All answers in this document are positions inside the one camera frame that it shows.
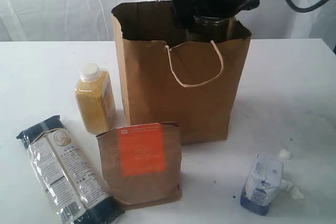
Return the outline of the white and blue small packet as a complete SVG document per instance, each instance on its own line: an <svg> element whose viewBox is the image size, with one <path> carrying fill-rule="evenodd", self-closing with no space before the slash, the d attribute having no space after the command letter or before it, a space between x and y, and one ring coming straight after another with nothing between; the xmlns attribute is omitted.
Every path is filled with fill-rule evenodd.
<svg viewBox="0 0 336 224"><path fill-rule="evenodd" d="M243 186L240 204L247 210L265 216L280 189L284 164L258 154Z"/></svg>

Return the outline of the brown pouch with orange label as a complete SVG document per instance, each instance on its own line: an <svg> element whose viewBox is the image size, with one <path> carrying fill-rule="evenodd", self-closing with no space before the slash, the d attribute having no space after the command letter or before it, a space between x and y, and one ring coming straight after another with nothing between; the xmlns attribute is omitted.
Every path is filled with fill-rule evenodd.
<svg viewBox="0 0 336 224"><path fill-rule="evenodd" d="M120 127L96 135L102 175L123 210L182 196L180 128L174 122Z"/></svg>

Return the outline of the white backdrop curtain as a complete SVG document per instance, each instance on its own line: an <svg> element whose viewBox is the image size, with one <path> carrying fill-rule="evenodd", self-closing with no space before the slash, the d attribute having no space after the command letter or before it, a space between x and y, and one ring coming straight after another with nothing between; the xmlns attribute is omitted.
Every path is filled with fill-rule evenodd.
<svg viewBox="0 0 336 224"><path fill-rule="evenodd" d="M153 0L1 0L1 41L112 40L111 10ZM284 0L260 0L237 18L255 39L321 38L335 43L335 0L300 14Z"/></svg>

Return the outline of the yellow millet plastic bottle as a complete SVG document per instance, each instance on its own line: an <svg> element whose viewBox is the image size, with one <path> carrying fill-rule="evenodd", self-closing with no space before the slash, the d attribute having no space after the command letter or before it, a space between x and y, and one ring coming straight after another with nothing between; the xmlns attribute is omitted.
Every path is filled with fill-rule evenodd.
<svg viewBox="0 0 336 224"><path fill-rule="evenodd" d="M88 132L100 134L112 129L115 101L109 72L95 63L80 69L75 96L82 121Z"/></svg>

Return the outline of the noodle packet, navy and white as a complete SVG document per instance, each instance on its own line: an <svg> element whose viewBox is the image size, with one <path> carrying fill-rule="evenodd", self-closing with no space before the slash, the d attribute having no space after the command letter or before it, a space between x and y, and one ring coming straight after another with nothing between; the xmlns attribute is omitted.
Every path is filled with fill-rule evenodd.
<svg viewBox="0 0 336 224"><path fill-rule="evenodd" d="M124 214L58 115L17 138L59 223L113 223Z"/></svg>

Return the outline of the white crumpled paper bits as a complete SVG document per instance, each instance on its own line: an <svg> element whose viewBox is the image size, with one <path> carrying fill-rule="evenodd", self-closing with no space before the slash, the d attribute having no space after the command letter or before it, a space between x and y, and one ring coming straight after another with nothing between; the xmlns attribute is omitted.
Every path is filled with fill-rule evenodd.
<svg viewBox="0 0 336 224"><path fill-rule="evenodd" d="M289 150L283 148L279 151L279 157L282 159L291 159L292 153ZM280 189L288 192L293 200L305 199L305 195L302 193L302 191L289 180L282 179L280 183Z"/></svg>

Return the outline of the brown paper shopping bag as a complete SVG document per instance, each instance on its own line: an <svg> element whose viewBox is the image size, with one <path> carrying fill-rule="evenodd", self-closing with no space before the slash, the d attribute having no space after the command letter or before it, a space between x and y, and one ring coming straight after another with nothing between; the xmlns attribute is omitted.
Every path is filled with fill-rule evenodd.
<svg viewBox="0 0 336 224"><path fill-rule="evenodd" d="M230 18L224 41L187 41L170 1L121 3L111 14L127 122L176 122L182 144L226 140L251 32Z"/></svg>

